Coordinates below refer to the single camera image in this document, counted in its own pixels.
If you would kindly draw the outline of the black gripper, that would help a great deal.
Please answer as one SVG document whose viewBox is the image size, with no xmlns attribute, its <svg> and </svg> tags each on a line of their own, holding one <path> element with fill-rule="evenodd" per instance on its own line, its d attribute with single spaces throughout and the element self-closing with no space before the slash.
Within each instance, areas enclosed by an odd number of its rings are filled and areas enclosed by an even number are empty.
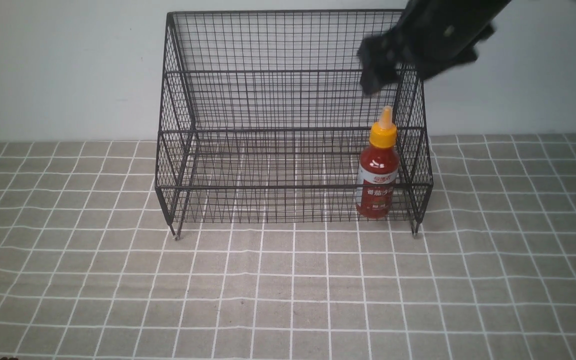
<svg viewBox="0 0 576 360">
<path fill-rule="evenodd" d="M 495 32 L 493 20 L 509 0 L 409 0 L 392 33 L 362 39 L 358 58 L 363 95 L 400 82 L 400 63 L 421 80 L 478 60 L 476 46 Z"/>
</svg>

